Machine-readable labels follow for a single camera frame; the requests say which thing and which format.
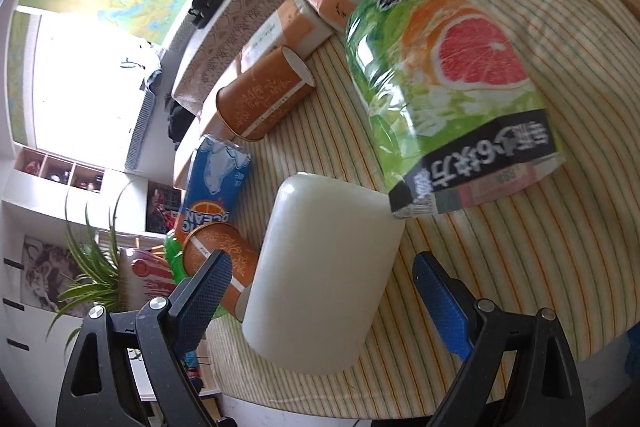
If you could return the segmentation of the white paper cup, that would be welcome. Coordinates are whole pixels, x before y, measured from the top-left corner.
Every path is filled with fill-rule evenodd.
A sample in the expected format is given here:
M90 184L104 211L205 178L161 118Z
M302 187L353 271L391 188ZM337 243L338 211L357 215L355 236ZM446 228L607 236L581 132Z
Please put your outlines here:
M350 369L404 234L385 194L296 173L279 187L242 333L268 362L308 375Z

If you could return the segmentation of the orange paper cup front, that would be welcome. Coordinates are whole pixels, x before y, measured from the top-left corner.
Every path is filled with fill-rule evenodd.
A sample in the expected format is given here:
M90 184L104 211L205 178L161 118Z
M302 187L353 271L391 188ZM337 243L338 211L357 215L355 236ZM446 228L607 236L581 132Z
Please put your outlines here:
M186 274L194 275L213 251L224 251L232 264L231 281L221 306L239 322L244 321L250 288L257 268L258 254L227 223L209 223L186 236L182 262Z

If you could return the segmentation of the orange paper cup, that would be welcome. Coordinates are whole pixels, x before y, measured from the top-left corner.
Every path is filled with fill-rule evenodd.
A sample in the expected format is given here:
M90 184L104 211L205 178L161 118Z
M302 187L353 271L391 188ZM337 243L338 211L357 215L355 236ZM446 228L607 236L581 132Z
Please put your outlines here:
M213 251L224 251L232 264L231 281L221 306L239 322L244 321L250 288L257 268L258 254L227 223L209 223L186 236L182 262L186 274L194 275Z
M238 138L259 141L314 89L306 63L280 46L217 93L217 113Z

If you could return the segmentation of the grapefruit label cup pack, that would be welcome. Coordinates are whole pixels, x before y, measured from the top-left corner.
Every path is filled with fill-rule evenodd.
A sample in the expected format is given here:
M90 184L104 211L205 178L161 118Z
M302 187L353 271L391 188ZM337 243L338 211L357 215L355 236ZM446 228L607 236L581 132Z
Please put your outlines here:
M345 51L394 216L492 202L563 164L541 95L480 0L361 0Z

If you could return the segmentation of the orange paper cup rear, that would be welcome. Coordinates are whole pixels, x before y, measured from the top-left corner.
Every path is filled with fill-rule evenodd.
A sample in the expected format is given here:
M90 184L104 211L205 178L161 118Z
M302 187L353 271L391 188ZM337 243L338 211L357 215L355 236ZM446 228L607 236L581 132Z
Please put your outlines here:
M217 113L238 138L259 141L314 89L306 63L280 46L217 93Z

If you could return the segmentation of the green plastic bottle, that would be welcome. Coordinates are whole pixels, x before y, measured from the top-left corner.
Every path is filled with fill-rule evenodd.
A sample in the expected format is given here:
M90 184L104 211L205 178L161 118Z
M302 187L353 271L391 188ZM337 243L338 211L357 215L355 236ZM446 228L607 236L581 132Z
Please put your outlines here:
M189 277L183 266L182 244L175 238L175 231L170 230L164 239L165 260L171 269L176 284Z

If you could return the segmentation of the potted spider plant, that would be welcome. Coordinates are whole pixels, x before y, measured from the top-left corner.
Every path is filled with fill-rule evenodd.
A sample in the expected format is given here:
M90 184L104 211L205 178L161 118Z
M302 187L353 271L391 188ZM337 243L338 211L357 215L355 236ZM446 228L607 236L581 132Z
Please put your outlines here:
M176 287L171 269L159 249L119 245L117 206L107 211L106 239L89 221L65 222L67 250L79 267L70 286L62 291L63 306L52 321L80 306L100 305L107 312L140 310L150 299L167 297Z

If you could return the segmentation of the striped yellow table cloth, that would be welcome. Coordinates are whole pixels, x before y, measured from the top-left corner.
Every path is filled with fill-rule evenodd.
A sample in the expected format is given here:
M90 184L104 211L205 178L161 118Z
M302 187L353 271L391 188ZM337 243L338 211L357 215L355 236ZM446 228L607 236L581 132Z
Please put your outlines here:
M576 359L639 320L639 24L620 0L483 0L544 98L563 166L513 196L408 221L357 363L330 376L279 369L233 317L207 331L226 395L314 416L434 412L457 373L411 280L431 251L506 311L559 315Z

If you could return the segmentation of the blue orange ocean carton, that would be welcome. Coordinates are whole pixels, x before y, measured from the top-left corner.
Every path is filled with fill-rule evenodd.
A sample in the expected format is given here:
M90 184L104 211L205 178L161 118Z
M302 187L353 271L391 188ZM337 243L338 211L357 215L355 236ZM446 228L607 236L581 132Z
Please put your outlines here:
M191 156L186 194L175 222L175 239L209 223L227 223L250 172L252 155L229 141L204 135Z

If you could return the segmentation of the black bag on floor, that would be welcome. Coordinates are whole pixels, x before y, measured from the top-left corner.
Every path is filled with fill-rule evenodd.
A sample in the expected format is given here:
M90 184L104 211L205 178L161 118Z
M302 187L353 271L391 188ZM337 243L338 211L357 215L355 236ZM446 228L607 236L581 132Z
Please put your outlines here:
M191 127L195 115L180 105L168 94L165 98L165 112L167 113L168 138L174 144L174 149L178 150L186 132Z

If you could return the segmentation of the orange tissue box middle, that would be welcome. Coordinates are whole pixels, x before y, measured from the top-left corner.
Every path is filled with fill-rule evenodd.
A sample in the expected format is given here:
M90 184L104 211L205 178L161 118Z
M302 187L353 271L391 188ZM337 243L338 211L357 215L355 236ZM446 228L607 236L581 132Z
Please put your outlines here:
M246 72L279 46L290 48L306 60L333 34L306 0L284 0L244 44L236 60L236 72Z

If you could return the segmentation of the black teapot on tray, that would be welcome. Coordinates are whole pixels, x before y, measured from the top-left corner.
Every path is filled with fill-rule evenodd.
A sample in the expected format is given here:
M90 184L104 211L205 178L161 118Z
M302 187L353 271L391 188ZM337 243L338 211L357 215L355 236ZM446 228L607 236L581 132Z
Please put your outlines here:
M203 29L213 18L224 0L191 0L188 14L192 16L191 23L196 29Z

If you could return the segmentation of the patterned cloth covered table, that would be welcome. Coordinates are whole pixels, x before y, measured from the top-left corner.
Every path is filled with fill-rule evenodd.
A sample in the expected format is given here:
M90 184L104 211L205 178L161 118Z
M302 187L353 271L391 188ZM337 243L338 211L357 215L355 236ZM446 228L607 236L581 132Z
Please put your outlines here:
M224 0L186 42L171 96L193 114L262 23L285 0Z

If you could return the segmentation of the dark framed wall picture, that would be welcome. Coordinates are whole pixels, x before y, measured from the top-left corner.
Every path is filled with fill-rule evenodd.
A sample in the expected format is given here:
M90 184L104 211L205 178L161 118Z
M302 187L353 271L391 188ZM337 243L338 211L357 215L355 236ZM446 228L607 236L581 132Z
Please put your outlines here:
M22 248L22 303L50 312L67 305L61 298L80 269L72 254L63 247L26 236Z

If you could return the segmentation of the white wall shelf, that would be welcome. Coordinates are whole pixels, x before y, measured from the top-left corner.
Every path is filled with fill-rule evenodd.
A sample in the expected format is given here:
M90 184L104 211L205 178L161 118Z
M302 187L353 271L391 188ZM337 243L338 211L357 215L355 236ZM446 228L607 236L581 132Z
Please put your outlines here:
M30 147L18 150L1 196L29 232L58 234L67 223L105 230L111 217L119 232L145 232L147 179Z

